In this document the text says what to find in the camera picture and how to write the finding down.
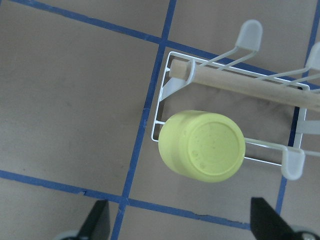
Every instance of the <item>yellow cup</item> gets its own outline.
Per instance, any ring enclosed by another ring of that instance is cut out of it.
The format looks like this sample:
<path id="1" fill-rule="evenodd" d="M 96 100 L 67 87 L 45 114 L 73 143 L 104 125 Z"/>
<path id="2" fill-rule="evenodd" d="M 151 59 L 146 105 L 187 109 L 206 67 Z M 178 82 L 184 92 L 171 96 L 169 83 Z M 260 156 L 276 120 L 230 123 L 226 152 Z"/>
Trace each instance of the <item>yellow cup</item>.
<path id="1" fill-rule="evenodd" d="M 186 110 L 170 117 L 159 134 L 159 152 L 174 172 L 216 183 L 234 175 L 245 157 L 238 125 L 217 113 Z"/>

